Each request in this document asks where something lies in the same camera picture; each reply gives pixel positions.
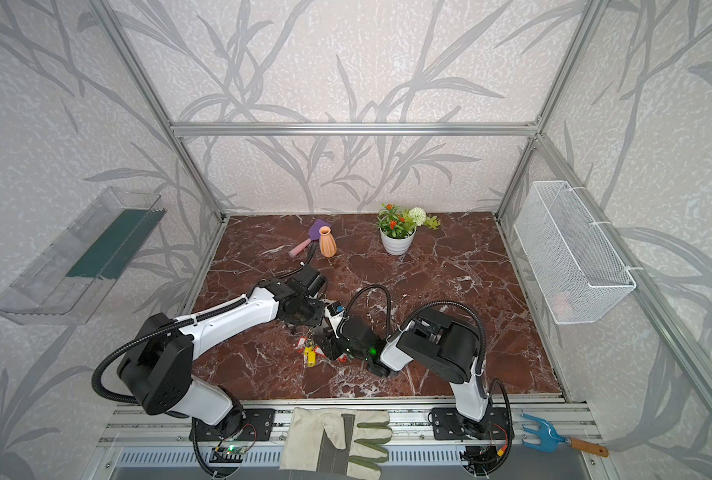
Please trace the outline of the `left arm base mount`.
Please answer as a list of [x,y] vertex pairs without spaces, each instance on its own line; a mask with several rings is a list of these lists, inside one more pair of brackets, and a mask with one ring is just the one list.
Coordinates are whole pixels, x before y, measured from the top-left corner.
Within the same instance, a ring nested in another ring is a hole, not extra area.
[[268,441],[275,414],[272,408],[234,408],[216,426],[217,436],[230,441]]

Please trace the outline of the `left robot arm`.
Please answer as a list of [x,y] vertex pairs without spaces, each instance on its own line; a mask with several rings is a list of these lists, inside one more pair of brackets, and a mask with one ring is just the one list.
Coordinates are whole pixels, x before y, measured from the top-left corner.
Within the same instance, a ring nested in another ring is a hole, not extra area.
[[318,294],[326,285],[326,277],[304,263],[207,310],[176,318],[155,314],[134,340],[100,362],[92,388],[104,399],[140,405],[149,415],[189,416],[221,436],[231,436],[247,423],[243,407],[226,390],[194,376],[193,363],[259,325],[318,325],[326,309]]

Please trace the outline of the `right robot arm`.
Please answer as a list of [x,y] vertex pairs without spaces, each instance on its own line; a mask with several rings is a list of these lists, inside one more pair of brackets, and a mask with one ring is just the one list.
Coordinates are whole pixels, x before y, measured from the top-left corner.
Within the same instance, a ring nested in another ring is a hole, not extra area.
[[332,360],[360,360],[367,370],[389,377],[416,362],[450,384],[455,406],[431,410],[436,440],[513,439],[509,404],[501,407],[483,380],[486,335],[483,323],[468,306],[436,300],[418,307],[385,338],[350,312],[350,305],[326,301],[319,309],[314,343]]

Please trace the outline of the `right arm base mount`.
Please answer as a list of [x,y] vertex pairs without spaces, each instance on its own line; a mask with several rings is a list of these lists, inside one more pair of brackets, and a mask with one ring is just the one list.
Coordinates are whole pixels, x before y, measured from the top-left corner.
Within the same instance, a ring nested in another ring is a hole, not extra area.
[[479,421],[459,414],[455,408],[433,408],[429,413],[435,440],[508,441],[513,435],[505,407],[490,406]]

